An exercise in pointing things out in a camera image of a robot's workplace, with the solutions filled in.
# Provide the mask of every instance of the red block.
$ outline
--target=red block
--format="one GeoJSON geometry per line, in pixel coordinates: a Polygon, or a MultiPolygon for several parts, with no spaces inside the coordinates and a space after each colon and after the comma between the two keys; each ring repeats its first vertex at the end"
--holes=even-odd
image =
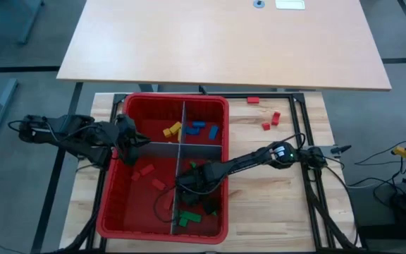
{"type": "Polygon", "coordinates": [[[141,169],[140,174],[142,176],[144,176],[144,175],[148,174],[149,172],[151,172],[153,170],[154,170],[153,164],[150,164],[150,165],[146,166],[145,168],[141,169]]]}
{"type": "Polygon", "coordinates": [[[263,124],[262,124],[262,128],[263,128],[265,131],[268,131],[268,130],[271,129],[271,125],[270,125],[269,123],[263,123],[263,124]]]}
{"type": "Polygon", "coordinates": [[[166,188],[166,185],[158,179],[153,179],[152,185],[156,187],[156,189],[162,191],[166,188]]]}
{"type": "Polygon", "coordinates": [[[164,198],[163,208],[165,210],[169,210],[172,207],[172,203],[173,203],[173,191],[169,190],[168,193],[166,194],[166,197],[164,198]]]}
{"type": "Polygon", "coordinates": [[[139,172],[134,172],[133,175],[131,176],[131,179],[133,181],[137,181],[137,180],[139,180],[139,177],[140,177],[139,172]]]}
{"type": "Polygon", "coordinates": [[[247,103],[252,104],[258,104],[259,103],[259,97],[247,97],[247,103]]]}
{"type": "Polygon", "coordinates": [[[280,120],[280,112],[275,112],[273,113],[273,117],[272,117],[272,125],[277,126],[278,125],[278,120],[280,120]]]}

